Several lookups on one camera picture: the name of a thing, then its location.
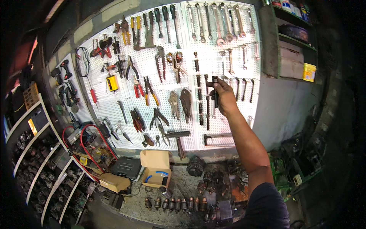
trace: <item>yellow-handled pliers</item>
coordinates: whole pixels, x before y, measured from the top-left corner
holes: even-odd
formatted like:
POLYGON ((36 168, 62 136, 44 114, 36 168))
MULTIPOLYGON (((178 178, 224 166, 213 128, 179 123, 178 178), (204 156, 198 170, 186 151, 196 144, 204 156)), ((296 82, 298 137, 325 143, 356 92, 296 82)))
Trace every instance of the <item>yellow-handled pliers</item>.
POLYGON ((150 93, 153 95, 156 105, 159 106, 159 101, 156 98, 155 93, 151 88, 151 85, 150 85, 150 82, 149 82, 149 77, 146 77, 146 78, 144 77, 143 80, 145 81, 145 89, 146 89, 145 90, 146 91, 146 93, 145 93, 146 106, 149 105, 149 92, 148 92, 148 89, 150 90, 150 93))

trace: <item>white pegboard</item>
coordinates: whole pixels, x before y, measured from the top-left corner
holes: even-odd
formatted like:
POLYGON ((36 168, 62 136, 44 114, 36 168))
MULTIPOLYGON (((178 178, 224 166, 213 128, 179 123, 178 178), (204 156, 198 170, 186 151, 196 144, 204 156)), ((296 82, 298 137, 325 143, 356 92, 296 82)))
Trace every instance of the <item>white pegboard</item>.
MULTIPOLYGON (((228 48, 233 49, 233 66, 235 75, 230 75, 228 73, 229 69, 229 59, 228 54, 226 55, 226 62, 225 62, 225 76, 228 78, 234 78, 238 77, 240 78, 240 90, 239 90, 239 100, 238 100, 238 107, 244 117, 248 120, 248 117, 255 117, 255 112, 257 109, 257 100, 258 100, 258 93, 259 93, 259 80, 260 80, 260 61, 254 60, 254 46, 253 42, 259 41, 259 34, 256 32, 254 35, 250 34, 249 31, 249 24, 247 23, 249 21, 248 15, 246 13, 246 9, 250 8, 252 10, 252 20, 254 27, 256 31, 258 31, 258 24, 256 20, 256 14, 254 10, 254 6, 244 3, 238 3, 240 7, 240 13, 241 13, 241 19, 243 21, 243 27, 246 32, 247 37, 245 38, 239 38, 237 41, 232 41, 228 45, 223 46, 222 48, 218 47, 216 45, 216 25, 214 22, 214 17, 211 9, 211 4, 213 2, 207 2, 209 4, 209 14, 210 14, 210 24, 211 24, 211 30, 212 30, 212 36, 213 39, 208 39, 208 30, 207 30, 207 22, 206 22, 206 12, 205 8, 203 6, 204 1, 191 1, 190 4, 192 5, 192 12, 194 16, 194 23, 195 23, 195 30, 197 35, 197 40, 193 40, 191 36, 191 30, 190 30, 190 22, 189 17, 187 15, 187 8, 186 8, 186 2, 177 3, 175 4, 176 7, 176 25, 177 25, 177 31, 179 36, 179 43, 181 45, 181 49, 176 48, 176 36, 175 36, 175 28, 174 28, 174 22, 171 18, 170 13, 170 5, 166 5, 169 12, 169 34, 171 38, 171 43, 168 43, 167 38, 167 29, 165 25, 165 21, 163 20, 163 14, 162 14, 162 6, 158 6, 160 13, 161 13, 161 32, 163 34, 163 38, 159 38, 159 29, 158 24, 156 23, 156 18, 154 15, 154 24, 153 24, 153 41, 154 44, 157 46, 162 46, 164 48, 165 55, 169 52, 175 53, 176 51, 180 51, 183 53, 183 68, 187 71, 188 75, 181 75, 181 83, 177 84, 176 79, 174 76, 173 70, 167 65, 166 62, 166 80, 163 80, 163 82, 160 82, 160 79, 158 77, 157 69, 156 69, 156 63, 155 63, 155 55, 158 53, 156 48, 147 48, 142 49, 140 51, 133 50, 133 39, 132 39, 132 29, 131 29, 131 16, 135 18, 135 32, 137 31, 136 27, 136 17, 141 16, 141 29, 140 29, 140 46, 144 46, 145 44, 145 27, 143 24, 143 13, 146 14, 147 22, 149 24, 149 11, 154 12, 154 9, 149 9, 143 12, 139 12, 134 15, 126 16, 126 20, 129 24, 129 32, 131 34, 130 40, 131 45, 124 45, 123 39, 122 39, 122 33, 121 31, 117 34, 113 33, 114 30, 114 23, 107 27, 106 29, 100 31, 93 37, 91 37, 89 40, 87 40, 84 44, 81 46, 84 46, 88 49, 88 52, 93 50, 93 39, 96 38, 98 40, 103 39, 103 34, 107 34, 108 37, 112 37, 114 41, 114 37, 116 37, 117 41, 120 42, 121 52, 120 52, 120 58, 126 60, 124 62, 124 69, 127 69, 127 58, 128 56, 131 56, 132 62, 137 69, 137 72, 139 73, 140 77, 140 84, 142 85, 142 88, 145 92, 145 84, 143 77, 149 77, 150 84, 152 86, 152 89, 155 91, 155 94, 159 100, 160 106, 160 112, 168 119, 169 121, 169 127, 166 126, 166 124, 163 123, 163 127, 165 132, 168 130, 173 131, 186 131, 190 130, 191 135, 189 137, 183 137, 182 145, 184 150, 201 150, 201 149, 208 149, 208 148, 215 148, 215 147, 205 147, 203 143, 203 134, 218 134, 218 133, 230 133, 230 128, 228 125, 228 122, 225 117, 223 117, 219 110, 216 109, 215 116, 212 117, 213 114, 213 103, 210 104, 211 107, 211 118, 210 118, 210 130, 206 130, 206 89, 205 89, 205 79, 204 74, 209 75, 209 81, 211 81, 212 75, 218 75, 221 77, 222 75, 222 61, 221 56, 219 54, 219 51, 227 50, 228 48), (195 8, 196 3, 200 4, 201 7, 201 13, 203 17, 203 28, 204 28, 204 34, 206 38, 206 43, 203 44, 199 41, 199 27, 198 27, 198 21, 197 21, 197 10, 195 8), (248 70, 243 70, 243 56, 242 56, 242 44, 248 44, 248 51, 247 51, 247 64, 248 70), (198 114, 198 95, 197 95, 197 81, 196 81, 196 73, 194 68, 194 55, 193 52, 198 52, 198 59, 199 59, 199 68, 200 68, 200 74, 201 74, 201 89, 202 89, 202 105, 203 105, 203 113, 204 113, 204 125, 199 125, 199 114, 198 114), (245 101, 241 101, 242 93, 243 93, 243 81, 242 78, 247 79, 255 79, 254 84, 254 91, 253 91, 253 100, 252 103, 249 103, 250 99, 250 92, 251 92, 251 81, 248 80, 247 88, 246 88, 246 95, 245 95, 245 101), (171 91, 175 91, 178 96, 180 96, 180 93, 183 88, 188 89, 191 92, 192 95, 192 117, 189 121, 189 123, 185 122, 183 109, 181 106, 181 102, 178 99, 178 108, 180 112, 180 120, 176 120, 172 118, 171 116, 171 107, 168 103, 168 98, 170 96, 171 91)), ((234 9, 235 2, 226 2, 224 1, 224 4, 230 4, 232 6, 232 13, 233 17, 236 16, 236 12, 234 9)), ((236 34, 238 33, 238 25, 235 22, 236 26, 236 34)), ((155 147, 148 146, 147 149, 165 149, 165 150, 177 150, 176 146, 176 140, 170 139, 170 146, 166 146, 163 141, 162 137, 160 136, 160 147, 157 146, 155 136, 160 135, 160 132, 157 128, 153 127, 151 130, 149 130, 149 125, 151 122, 151 119, 153 117, 153 110, 156 107, 155 101, 152 97, 152 95, 149 94, 149 106, 146 106, 145 104, 145 98, 136 98, 135 92, 134 92, 134 84, 133 84, 133 77, 134 72, 132 69, 130 69, 128 79, 125 78, 120 79, 119 73, 117 73, 116 70, 111 70, 111 75, 116 75, 117 81, 119 84, 119 90, 117 90, 112 95, 109 95, 108 93, 111 93, 107 88, 106 84, 106 77, 107 73, 106 71, 102 74, 100 70, 102 69, 103 63, 108 62, 110 65, 115 64, 118 61, 118 58, 113 53, 113 47, 110 46, 110 51, 112 54, 112 58, 108 58, 106 55, 104 58, 101 58, 99 55, 97 57, 90 58, 91 68, 88 75, 88 78, 92 84, 93 89, 95 90, 96 97, 98 98, 97 106, 92 103, 93 109, 97 115, 98 118, 103 119, 107 117, 113 128, 118 120, 121 120, 123 123, 123 130, 128 135, 128 137, 131 139, 133 144, 128 142, 121 133, 119 133, 119 141, 116 141, 113 137, 111 137, 111 140, 118 148, 130 148, 130 149, 144 149, 141 142, 144 140, 143 134, 137 133, 133 123, 132 118, 130 115, 130 111, 136 108, 141 115, 144 123, 145 123, 145 133, 148 134, 148 136, 155 142, 155 147), (126 114, 127 118, 127 124, 124 123, 124 118, 122 115, 122 112, 119 108, 119 105, 117 101, 120 100, 123 103, 124 112, 126 114)), ((84 66, 81 64, 81 70, 84 71, 84 66)), ((160 71, 163 73, 162 66, 160 64, 160 71)), ((90 101, 92 102, 92 97, 90 94, 90 85, 86 78, 83 78, 85 87, 88 91, 88 96, 90 101)), ((234 92, 236 92, 236 81, 233 80, 233 88, 234 92)), ((250 122, 251 127, 253 126, 254 119, 250 122)), ((223 143, 230 142, 231 140, 229 138, 223 139, 223 143)))

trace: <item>tool wall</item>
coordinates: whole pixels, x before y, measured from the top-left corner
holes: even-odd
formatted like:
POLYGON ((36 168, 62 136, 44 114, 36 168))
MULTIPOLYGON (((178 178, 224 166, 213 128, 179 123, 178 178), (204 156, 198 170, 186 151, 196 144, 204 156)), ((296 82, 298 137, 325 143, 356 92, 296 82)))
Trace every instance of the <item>tool wall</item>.
MULTIPOLYGON (((217 75, 219 78, 224 79, 227 83, 229 83, 234 90, 235 95, 237 94, 237 82, 239 82, 239 90, 238 90, 238 107, 241 113, 246 118, 247 122, 251 127, 253 127, 255 112, 257 109, 257 101, 259 94, 259 81, 260 81, 260 45, 259 45, 259 28, 257 23, 257 16, 255 13, 255 9, 253 5, 245 4, 245 3, 236 3, 232 1, 223 1, 223 13, 225 14, 222 17, 222 12, 220 11, 220 3, 217 4, 217 19, 220 22, 221 36, 228 41, 225 36, 227 32, 225 28, 223 28, 223 19, 228 20, 229 30, 231 29, 231 21, 233 21, 234 31, 237 36, 236 40, 232 40, 230 43, 227 42, 224 45, 218 46, 217 40, 217 26, 215 22, 215 16, 212 8, 213 2, 207 2, 208 15, 206 14, 205 1, 189 1, 174 4, 176 8, 176 20, 175 23, 172 19, 172 14, 170 11, 170 5, 165 5, 168 9, 168 21, 165 21, 163 18, 162 7, 158 6, 157 8, 160 11, 160 31, 163 35, 162 38, 159 38, 159 26, 154 15, 153 18, 153 44, 156 46, 161 46, 164 49, 164 60, 165 60, 165 79, 162 77, 160 80, 159 74, 157 71, 156 60, 155 57, 158 54, 157 48, 144 48, 141 50, 134 50, 134 42, 133 42, 133 34, 131 29, 131 17, 134 17, 134 31, 136 33, 136 17, 141 16, 141 28, 139 30, 140 33, 140 42, 139 46, 143 47, 146 41, 146 32, 148 32, 148 28, 150 28, 149 24, 149 12, 152 11, 154 13, 154 8, 139 12, 134 15, 125 15, 126 21, 128 22, 128 31, 130 33, 130 45, 124 45, 122 30, 114 33, 115 25, 111 25, 106 29, 100 31, 89 40, 87 40, 81 47, 86 47, 89 52, 97 48, 97 44, 95 39, 98 41, 104 39, 105 37, 112 37, 113 42, 118 41, 120 46, 120 53, 114 55, 112 45, 109 47, 111 52, 111 58, 108 58, 105 55, 103 58, 100 55, 96 55, 95 57, 90 58, 90 72, 87 78, 83 78, 81 82, 84 82, 85 87, 88 91, 88 96, 90 101, 92 102, 93 109, 99 119, 107 119, 107 127, 109 130, 114 130, 117 132, 119 136, 119 140, 117 141, 113 137, 111 137, 112 142, 118 148, 130 148, 130 149, 144 149, 144 146, 141 144, 142 141, 145 140, 144 134, 147 134, 154 142, 154 146, 148 145, 148 149, 165 149, 165 150, 177 150, 176 140, 174 138, 170 139, 170 143, 168 139, 165 139, 167 145, 163 142, 163 137, 161 132, 157 128, 157 126, 153 125, 151 130, 149 129, 150 122, 154 116, 154 108, 157 108, 157 104, 154 101, 152 94, 149 92, 149 106, 146 105, 145 98, 140 95, 139 98, 136 98, 134 91, 134 76, 135 73, 131 68, 129 70, 128 76, 126 75, 127 69, 127 61, 128 57, 131 57, 133 66, 136 68, 139 74, 139 82, 142 86, 144 93, 147 93, 145 90, 144 77, 148 77, 152 90, 155 92, 155 95, 159 101, 159 111, 163 114, 169 121, 169 126, 167 126, 164 122, 162 122, 164 132, 167 131, 186 131, 189 130, 191 132, 190 136, 182 137, 182 146, 184 150, 202 150, 202 149, 211 149, 211 148, 220 148, 220 145, 232 145, 232 138, 214 138, 209 140, 209 144, 213 144, 215 146, 205 146, 204 145, 204 134, 223 134, 230 133, 229 124, 224 116, 221 115, 217 108, 214 108, 213 101, 209 100, 209 109, 207 110, 207 101, 206 101, 206 85, 204 74, 208 74, 208 81, 211 82, 212 76, 217 75), (201 17, 198 15, 198 9, 195 6, 198 3, 201 17), (242 23, 243 31, 245 33, 245 37, 239 37, 240 34, 240 23, 237 20, 237 10, 234 5, 238 5, 238 12, 240 12, 240 20, 242 23), (229 16, 228 6, 231 7, 231 15, 229 16), (143 14, 146 14, 147 18, 147 27, 144 26, 143 14), (207 17, 209 18, 210 30, 212 34, 212 39, 208 38, 208 23, 207 17), (200 25, 199 19, 201 21, 202 32, 205 38, 205 42, 202 43, 200 37, 200 25), (191 25, 194 26, 196 39, 192 37, 193 31, 191 25), (167 29, 169 32, 169 37, 171 43, 168 41, 167 29), (230 57, 228 49, 232 49, 232 63, 230 68, 230 57), (245 59, 243 59, 243 51, 246 52, 245 59), (176 52, 181 52, 183 55, 182 64, 180 70, 180 83, 177 83, 177 79, 175 77, 175 73, 173 68, 168 65, 168 61, 166 59, 166 55, 168 53, 173 53, 175 56, 176 52), (114 65, 118 61, 118 57, 123 61, 124 73, 121 74, 122 78, 120 78, 120 73, 118 69, 115 70, 102 70, 104 63, 109 63, 109 65, 114 65), (199 71, 196 72, 195 60, 198 60, 199 71), (196 75, 201 75, 200 77, 200 86, 198 86, 196 75), (118 90, 110 91, 109 85, 107 84, 106 78, 109 75, 115 75, 118 90), (94 89, 97 102, 93 103, 92 95, 90 94, 90 90, 94 89), (179 96, 183 89, 187 89, 191 93, 191 117, 188 119, 188 123, 186 123, 186 119, 183 113, 182 103, 179 100, 179 96), (198 100, 198 90, 201 90, 202 99, 198 100), (172 109, 168 102, 168 98, 170 97, 171 91, 175 91, 178 95, 178 111, 179 111, 179 120, 172 116, 172 109), (124 114, 121 112, 118 101, 122 102, 124 114), (199 104, 202 104, 202 113, 200 115, 199 112, 199 104), (130 115, 130 111, 136 109, 140 114, 143 122, 145 123, 145 131, 144 133, 137 132, 134 128, 132 117, 130 115), (200 116, 203 119, 203 125, 200 125, 200 116), (209 119, 209 130, 207 128, 207 119, 209 119), (122 133, 125 133, 132 141, 130 143, 123 136, 122 133), (160 140, 157 143, 156 136, 159 136, 160 140)), ((122 24, 122 15, 121 21, 116 22, 118 24, 122 24)), ((161 75, 163 76, 164 68, 162 65, 161 59, 158 60, 159 68, 161 75)), ((84 71, 85 67, 83 64, 80 65, 81 71, 84 71)))

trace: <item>man's hand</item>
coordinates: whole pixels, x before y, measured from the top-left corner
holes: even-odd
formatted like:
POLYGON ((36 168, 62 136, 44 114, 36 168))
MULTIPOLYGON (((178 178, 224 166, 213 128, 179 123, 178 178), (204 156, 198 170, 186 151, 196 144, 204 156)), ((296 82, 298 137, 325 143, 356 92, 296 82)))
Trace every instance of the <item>man's hand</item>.
POLYGON ((239 112, 234 91, 225 81, 217 79, 217 83, 209 82, 207 86, 214 88, 214 91, 210 92, 212 100, 215 100, 215 91, 219 94, 219 110, 225 117, 229 118, 231 114, 239 112))

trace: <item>black t-shirt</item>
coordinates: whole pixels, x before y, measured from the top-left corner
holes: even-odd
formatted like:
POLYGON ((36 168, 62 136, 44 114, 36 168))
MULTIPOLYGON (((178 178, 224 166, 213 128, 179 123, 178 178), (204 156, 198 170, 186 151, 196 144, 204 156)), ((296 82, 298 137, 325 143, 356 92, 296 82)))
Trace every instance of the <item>black t-shirt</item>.
POLYGON ((263 183, 253 190, 244 218, 232 228, 289 228, 286 204, 272 183, 263 183))

